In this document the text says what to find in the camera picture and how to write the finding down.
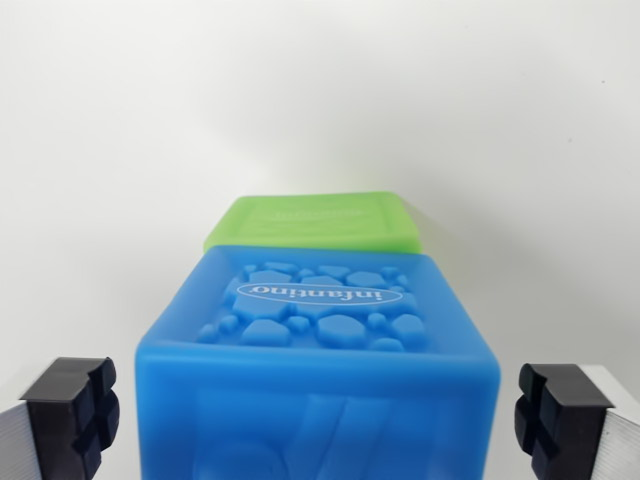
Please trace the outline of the black-tipped silver gripper right finger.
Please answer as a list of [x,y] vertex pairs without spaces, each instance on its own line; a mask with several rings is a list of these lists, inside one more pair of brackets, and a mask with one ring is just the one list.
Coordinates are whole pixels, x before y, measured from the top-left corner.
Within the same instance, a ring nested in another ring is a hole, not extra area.
[[521,367],[514,428],[539,479],[637,479],[639,401],[601,365]]

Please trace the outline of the black-tipped silver gripper left finger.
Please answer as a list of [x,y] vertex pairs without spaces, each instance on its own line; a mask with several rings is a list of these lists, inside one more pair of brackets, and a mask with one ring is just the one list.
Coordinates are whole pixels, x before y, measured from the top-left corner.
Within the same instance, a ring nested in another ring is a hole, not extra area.
[[1,477],[92,479],[119,427],[116,379],[109,357],[54,360],[1,407]]

